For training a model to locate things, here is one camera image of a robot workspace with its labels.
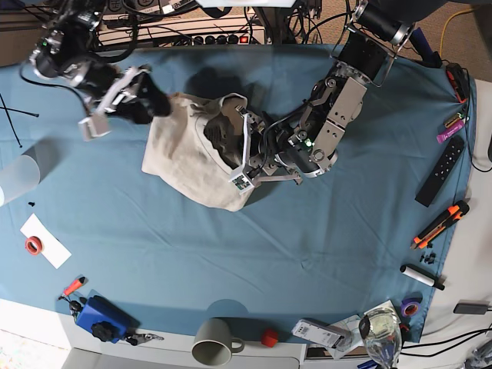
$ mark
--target orange utility knife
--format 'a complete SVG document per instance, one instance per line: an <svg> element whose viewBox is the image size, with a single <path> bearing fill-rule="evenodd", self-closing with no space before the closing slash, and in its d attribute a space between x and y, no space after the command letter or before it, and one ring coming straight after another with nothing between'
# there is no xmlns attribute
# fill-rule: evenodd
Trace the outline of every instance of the orange utility knife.
<svg viewBox="0 0 492 369"><path fill-rule="evenodd" d="M470 207L464 201L459 201L453 206L443 211L430 225L425 228L412 242L410 248L425 248L434 240L442 231L445 231L461 219Z"/></svg>

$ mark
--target white mug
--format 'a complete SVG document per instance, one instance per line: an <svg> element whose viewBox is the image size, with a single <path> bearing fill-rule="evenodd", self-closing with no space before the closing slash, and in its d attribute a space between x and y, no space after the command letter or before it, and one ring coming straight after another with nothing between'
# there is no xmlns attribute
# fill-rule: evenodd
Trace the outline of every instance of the white mug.
<svg viewBox="0 0 492 369"><path fill-rule="evenodd" d="M225 321L212 318L204 322L194 338L191 354L200 364L217 367L226 365L232 354L243 351L244 342L232 337Z"/></svg>

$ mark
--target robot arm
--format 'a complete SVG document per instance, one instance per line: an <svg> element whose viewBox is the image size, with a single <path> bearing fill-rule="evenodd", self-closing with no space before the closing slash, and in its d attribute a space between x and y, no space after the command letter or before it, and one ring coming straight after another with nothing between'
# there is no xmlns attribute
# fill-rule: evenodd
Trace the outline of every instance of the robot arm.
<svg viewBox="0 0 492 369"><path fill-rule="evenodd" d="M107 114L147 124L171 110L166 96L151 80L148 66L121 71L110 64L118 57L103 58L89 51L104 10L105 0L65 0L30 57L40 77L65 78L89 97L92 113L79 122L85 140L110 132ZM313 178L329 171L347 125L362 109L367 86L381 86L412 31L413 25L395 21L361 0L344 28L347 43L302 106L278 121L238 107L244 133L238 140L239 155L233 155L230 181L240 191L250 191L264 181L294 179L300 183L300 172ZM224 142L221 146L230 147ZM279 168L287 173L274 175Z"/></svg>
<svg viewBox="0 0 492 369"><path fill-rule="evenodd" d="M105 0L65 0L29 59L40 78L62 77L88 96L86 105L92 113L79 122L86 141L110 132L107 115L148 124L154 116L169 115L171 110L151 79L149 66L121 71L111 64L128 56L131 47L111 58L89 51L105 6Z"/></svg>
<svg viewBox="0 0 492 369"><path fill-rule="evenodd" d="M313 178L329 171L337 160L336 147L347 125L361 112L367 86L382 85L397 53L409 39L413 25L392 20L363 0L345 31L349 32L348 40L333 67L289 119L273 123L264 119L250 125L251 136L254 137L256 131L263 138L255 152L260 152L264 160L254 166L252 163L258 161L258 157L250 156L250 161L233 171L231 181L241 192L260 185L267 180L265 176L270 177L269 181L295 179L299 182L299 172ZM382 42L389 42L397 50ZM289 175L273 175L279 168L287 169Z"/></svg>

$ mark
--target black clip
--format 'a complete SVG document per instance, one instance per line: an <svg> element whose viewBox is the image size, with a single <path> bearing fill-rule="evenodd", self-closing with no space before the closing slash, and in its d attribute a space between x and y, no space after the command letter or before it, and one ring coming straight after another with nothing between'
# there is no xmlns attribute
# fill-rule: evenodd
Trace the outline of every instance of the black clip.
<svg viewBox="0 0 492 369"><path fill-rule="evenodd" d="M446 75L453 87L456 98L463 104L470 97L469 82L464 70L458 63L450 63L446 65Z"/></svg>

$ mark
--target mug handle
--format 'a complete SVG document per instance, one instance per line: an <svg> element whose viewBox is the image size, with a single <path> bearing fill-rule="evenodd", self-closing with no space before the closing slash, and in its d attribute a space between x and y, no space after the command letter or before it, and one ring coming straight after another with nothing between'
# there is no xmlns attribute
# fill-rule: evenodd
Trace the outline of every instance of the mug handle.
<svg viewBox="0 0 492 369"><path fill-rule="evenodd" d="M242 339L233 337L231 341L232 341L233 344L240 344L239 347L236 347L236 348L231 347L231 352L233 354L237 354L238 352L241 352L241 351L244 350L244 342L243 342Z"/></svg>

